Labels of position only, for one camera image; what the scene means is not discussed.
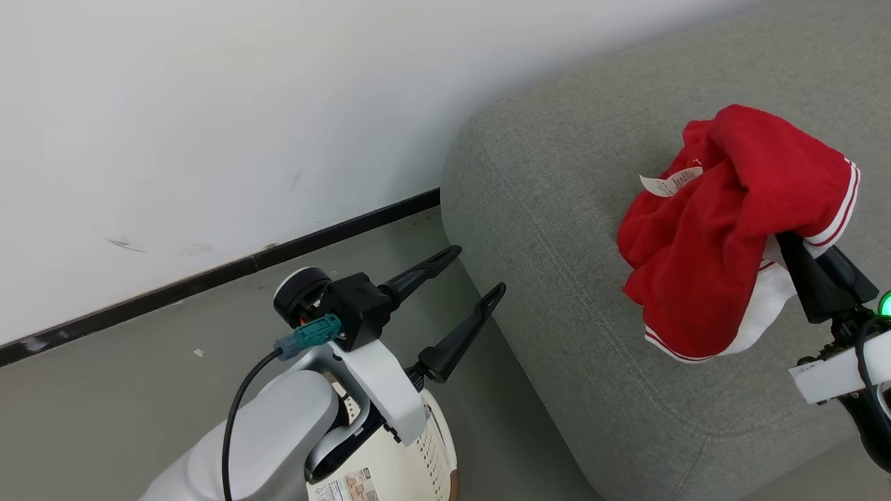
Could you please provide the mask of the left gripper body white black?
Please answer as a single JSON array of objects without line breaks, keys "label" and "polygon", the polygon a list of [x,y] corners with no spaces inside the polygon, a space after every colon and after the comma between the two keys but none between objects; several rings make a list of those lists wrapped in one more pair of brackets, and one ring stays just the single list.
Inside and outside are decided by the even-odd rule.
[{"label": "left gripper body white black", "polygon": [[273,304],[292,328],[274,343],[280,360],[330,350],[345,389],[356,401],[366,397],[395,437],[410,444],[424,434],[419,390],[381,342],[395,308],[365,273],[333,281],[319,267],[303,267],[281,282]]}]

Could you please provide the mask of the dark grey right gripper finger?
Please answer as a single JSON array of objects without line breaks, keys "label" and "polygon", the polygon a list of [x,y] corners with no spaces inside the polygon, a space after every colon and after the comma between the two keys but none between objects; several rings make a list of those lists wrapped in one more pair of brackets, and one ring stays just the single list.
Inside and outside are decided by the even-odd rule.
[{"label": "dark grey right gripper finger", "polygon": [[776,235],[782,259],[788,269],[805,316],[811,324],[833,318],[839,304],[838,288],[814,257],[804,241],[793,232]]},{"label": "dark grey right gripper finger", "polygon": [[830,316],[855,310],[878,298],[875,284],[838,247],[825,250],[816,263],[833,283],[823,302]]}]

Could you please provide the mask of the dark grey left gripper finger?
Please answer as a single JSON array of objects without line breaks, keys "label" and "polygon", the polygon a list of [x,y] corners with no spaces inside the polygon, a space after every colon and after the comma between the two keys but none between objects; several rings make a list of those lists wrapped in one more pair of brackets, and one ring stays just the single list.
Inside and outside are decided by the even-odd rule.
[{"label": "dark grey left gripper finger", "polygon": [[459,362],[464,358],[472,342],[476,340],[493,311],[506,293],[506,284],[497,283],[472,308],[470,316],[452,330],[439,344],[421,350],[415,363],[415,383],[445,383]]},{"label": "dark grey left gripper finger", "polygon": [[423,283],[436,278],[453,263],[462,247],[451,245],[414,267],[382,283],[379,289],[391,299],[392,308],[399,308]]}]

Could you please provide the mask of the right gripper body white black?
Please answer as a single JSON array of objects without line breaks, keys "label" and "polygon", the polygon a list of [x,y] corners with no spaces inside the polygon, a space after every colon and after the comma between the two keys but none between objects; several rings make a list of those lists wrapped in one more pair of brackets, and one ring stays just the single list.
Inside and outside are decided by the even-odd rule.
[{"label": "right gripper body white black", "polygon": [[889,294],[877,310],[859,305],[831,318],[833,342],[818,356],[805,356],[789,373],[804,400],[844,407],[869,459],[890,472]]}]

